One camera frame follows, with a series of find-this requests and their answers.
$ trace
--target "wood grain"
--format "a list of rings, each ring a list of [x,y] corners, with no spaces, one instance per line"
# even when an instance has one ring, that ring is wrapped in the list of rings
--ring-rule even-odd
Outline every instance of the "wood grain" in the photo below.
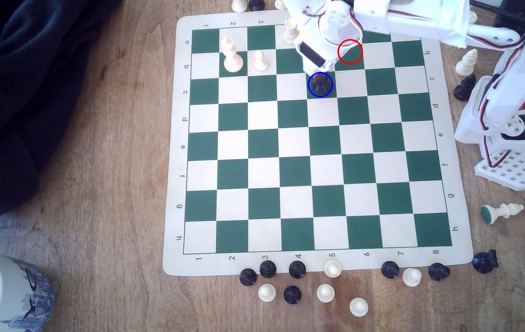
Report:
[[[482,204],[525,205],[525,191],[476,177],[475,145],[457,147],[474,252],[498,252],[500,268],[491,274],[462,265],[436,283],[421,268],[425,277],[415,288],[377,270],[297,281],[282,274],[271,280],[278,298],[265,303],[257,297],[260,281],[247,288],[236,276],[163,272],[176,21],[227,11],[229,0],[128,0],[106,20],[38,195],[0,217],[0,253],[39,265],[55,282],[46,331],[525,331],[525,210],[492,226],[479,217]],[[442,48],[452,91],[465,50]],[[490,74],[499,56],[480,50],[476,75]],[[450,100],[457,123],[464,103]],[[315,298],[321,283],[334,286],[331,303]],[[303,292],[296,306],[281,299],[290,284]],[[369,303],[365,317],[349,313],[353,297]]]

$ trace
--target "coffee mug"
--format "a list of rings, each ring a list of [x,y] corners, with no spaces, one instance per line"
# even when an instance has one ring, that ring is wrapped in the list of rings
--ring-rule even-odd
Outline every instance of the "coffee mug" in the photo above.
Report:
[[[40,332],[49,320],[53,300],[45,273],[0,255],[0,332]]]

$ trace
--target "red circle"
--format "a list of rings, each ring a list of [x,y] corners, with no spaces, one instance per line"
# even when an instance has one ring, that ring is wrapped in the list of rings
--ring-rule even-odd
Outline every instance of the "red circle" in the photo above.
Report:
[[[344,44],[345,42],[348,42],[348,41],[354,41],[356,42],[357,44],[359,44],[359,47],[361,48],[361,56],[359,57],[359,59],[355,62],[346,62],[344,60],[342,60],[342,58],[340,57],[340,47],[342,46],[342,44]],[[336,50],[336,55],[338,56],[338,58],[340,59],[340,61],[342,61],[343,63],[346,63],[346,64],[355,64],[357,62],[359,62],[361,60],[361,58],[363,57],[363,46],[361,45],[360,42],[354,40],[354,39],[346,39],[346,40],[343,40],[340,45],[338,45],[338,49]]]

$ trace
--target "chessboard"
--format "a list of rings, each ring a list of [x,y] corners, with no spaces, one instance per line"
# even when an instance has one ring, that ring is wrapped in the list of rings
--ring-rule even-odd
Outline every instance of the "chessboard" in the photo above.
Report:
[[[236,275],[472,260],[440,43],[366,32],[316,97],[288,11],[184,17],[176,31],[163,267]],[[225,70],[220,41],[244,67]],[[253,67],[264,51],[268,68]]]

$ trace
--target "blue circle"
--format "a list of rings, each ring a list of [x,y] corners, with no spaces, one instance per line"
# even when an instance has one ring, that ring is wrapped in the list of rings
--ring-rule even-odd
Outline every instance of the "blue circle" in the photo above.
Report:
[[[328,78],[330,79],[330,91],[328,91],[327,94],[325,94],[324,96],[318,96],[317,94],[314,94],[311,89],[310,89],[310,81],[311,81],[311,78],[318,75],[318,74],[324,74],[326,76],[328,76]],[[315,97],[318,97],[318,98],[322,98],[322,97],[326,97],[327,95],[329,95],[331,92],[332,92],[332,89],[334,88],[334,81],[332,80],[332,77],[328,74],[326,74],[325,72],[317,72],[317,73],[314,73],[312,76],[310,76],[310,78],[307,80],[307,90],[313,94]]]

